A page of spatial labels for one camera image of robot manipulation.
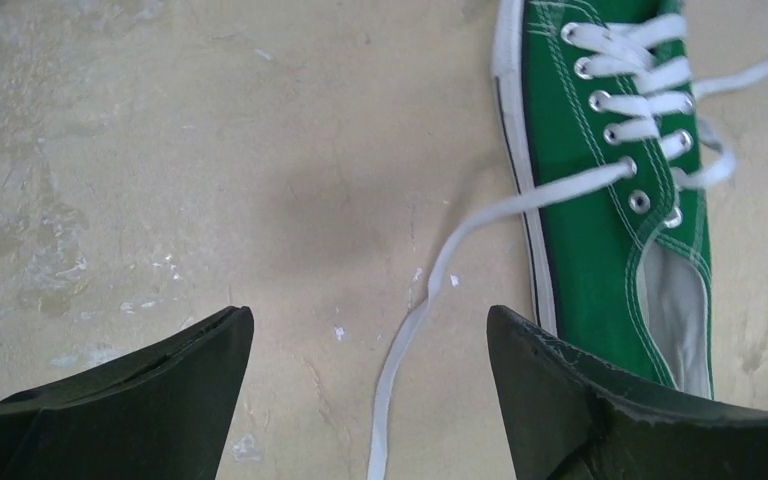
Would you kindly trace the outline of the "green canvas sneaker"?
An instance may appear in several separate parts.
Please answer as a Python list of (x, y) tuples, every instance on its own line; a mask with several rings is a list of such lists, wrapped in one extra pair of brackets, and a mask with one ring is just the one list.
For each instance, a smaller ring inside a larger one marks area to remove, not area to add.
[(712, 398), (702, 135), (679, 1), (503, 1), (492, 75), (519, 193), (629, 176), (524, 216), (548, 333)]

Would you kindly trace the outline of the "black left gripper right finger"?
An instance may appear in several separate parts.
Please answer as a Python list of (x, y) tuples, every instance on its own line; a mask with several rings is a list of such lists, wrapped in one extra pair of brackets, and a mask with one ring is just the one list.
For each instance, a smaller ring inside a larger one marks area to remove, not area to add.
[(487, 344), (520, 479), (768, 479), (768, 411), (645, 380), (492, 307)]

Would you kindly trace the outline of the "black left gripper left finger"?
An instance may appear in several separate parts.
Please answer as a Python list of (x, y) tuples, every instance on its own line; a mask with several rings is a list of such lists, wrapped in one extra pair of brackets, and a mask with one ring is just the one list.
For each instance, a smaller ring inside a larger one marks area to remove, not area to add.
[(0, 401), (0, 479), (212, 479), (254, 336), (227, 307), (173, 336)]

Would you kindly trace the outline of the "white shoelace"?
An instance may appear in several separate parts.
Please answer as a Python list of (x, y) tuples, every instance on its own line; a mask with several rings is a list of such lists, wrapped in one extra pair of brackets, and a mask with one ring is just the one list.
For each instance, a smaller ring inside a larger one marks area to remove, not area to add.
[[(696, 99), (696, 107), (698, 101), (708, 95), (741, 89), (758, 82), (766, 76), (768, 76), (768, 58), (740, 73), (730, 76), (699, 81), (693, 75), (691, 90)], [(737, 159), (734, 152), (722, 143), (715, 131), (697, 115), (697, 112), (696, 116), (702, 135), (700, 154), (703, 167), (696, 180), (704, 186), (706, 192), (709, 187), (722, 182), (732, 175)], [(536, 187), (527, 193), (522, 194), (517, 190), (514, 197), (502, 200), (465, 220), (453, 231), (440, 249), (435, 264), (427, 278), (428, 298), (434, 299), (437, 296), (440, 288), (446, 281), (449, 261), (457, 247), (473, 231), (513, 215), (521, 217), (524, 228), (524, 216), (527, 212), (562, 200), (571, 199), (575, 195), (591, 193), (600, 187), (609, 186), (615, 181), (629, 176), (631, 172), (630, 167), (622, 165), (598, 167), (564, 180)], [(534, 321), (529, 322), (542, 329), (545, 333), (560, 339), (540, 327), (537, 317)]]

